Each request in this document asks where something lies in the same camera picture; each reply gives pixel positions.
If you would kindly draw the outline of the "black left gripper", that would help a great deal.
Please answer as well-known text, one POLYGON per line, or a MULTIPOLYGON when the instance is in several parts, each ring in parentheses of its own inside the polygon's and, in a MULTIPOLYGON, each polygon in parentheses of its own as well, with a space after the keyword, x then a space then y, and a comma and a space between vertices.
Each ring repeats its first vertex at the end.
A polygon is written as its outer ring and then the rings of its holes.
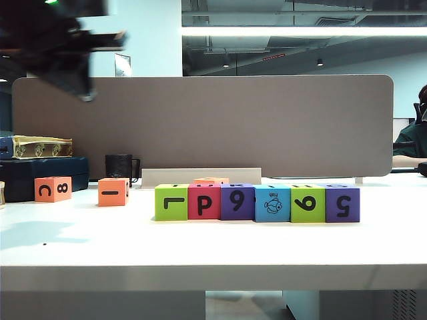
POLYGON ((93 35, 75 18, 3 16, 1 28, 2 55, 83 102, 95 99, 89 76, 93 35))

